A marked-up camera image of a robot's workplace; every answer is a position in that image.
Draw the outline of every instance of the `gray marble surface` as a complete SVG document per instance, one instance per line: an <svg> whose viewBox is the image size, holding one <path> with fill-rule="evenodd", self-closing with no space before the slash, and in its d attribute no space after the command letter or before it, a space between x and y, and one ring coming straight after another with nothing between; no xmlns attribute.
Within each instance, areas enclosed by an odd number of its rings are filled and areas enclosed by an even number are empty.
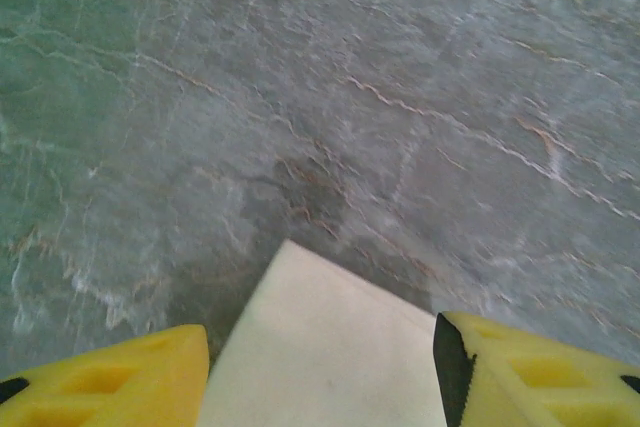
<svg viewBox="0 0 640 427"><path fill-rule="evenodd" d="M183 322L289 237L640 363L640 0L0 0L0 374Z"/></svg>

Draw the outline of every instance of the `black tip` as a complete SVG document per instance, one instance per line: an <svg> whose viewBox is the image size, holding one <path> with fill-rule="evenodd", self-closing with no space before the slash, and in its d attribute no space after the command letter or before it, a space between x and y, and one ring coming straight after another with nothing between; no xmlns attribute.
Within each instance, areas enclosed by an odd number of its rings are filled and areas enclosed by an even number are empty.
<svg viewBox="0 0 640 427"><path fill-rule="evenodd" d="M640 377L634 375L621 375L622 381L640 394Z"/></svg>
<svg viewBox="0 0 640 427"><path fill-rule="evenodd" d="M436 320L433 358L447 426L460 427L476 356L469 358L460 331L443 314Z"/></svg>
<svg viewBox="0 0 640 427"><path fill-rule="evenodd" d="M29 381L22 377L16 377L15 379L0 382L0 405L4 404L14 395L22 392L27 387L29 387Z"/></svg>

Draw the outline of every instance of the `marble floor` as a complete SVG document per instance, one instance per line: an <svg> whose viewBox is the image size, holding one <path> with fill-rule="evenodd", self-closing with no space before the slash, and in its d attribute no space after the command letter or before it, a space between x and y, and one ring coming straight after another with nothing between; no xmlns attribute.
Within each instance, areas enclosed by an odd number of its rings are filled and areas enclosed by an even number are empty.
<svg viewBox="0 0 640 427"><path fill-rule="evenodd" d="M640 0L0 0L0 376L184 322L285 238L640 363Z"/></svg>

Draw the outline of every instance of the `yellow plastic part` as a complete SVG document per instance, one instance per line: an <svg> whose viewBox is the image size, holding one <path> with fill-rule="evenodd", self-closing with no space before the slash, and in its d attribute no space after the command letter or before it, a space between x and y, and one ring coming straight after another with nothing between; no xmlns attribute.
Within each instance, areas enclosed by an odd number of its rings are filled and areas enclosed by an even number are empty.
<svg viewBox="0 0 640 427"><path fill-rule="evenodd" d="M640 368L464 313L438 316L448 427L640 427Z"/></svg>
<svg viewBox="0 0 640 427"><path fill-rule="evenodd" d="M175 327L12 376L29 385L0 404L0 425L190 427L208 371L204 327Z"/></svg>

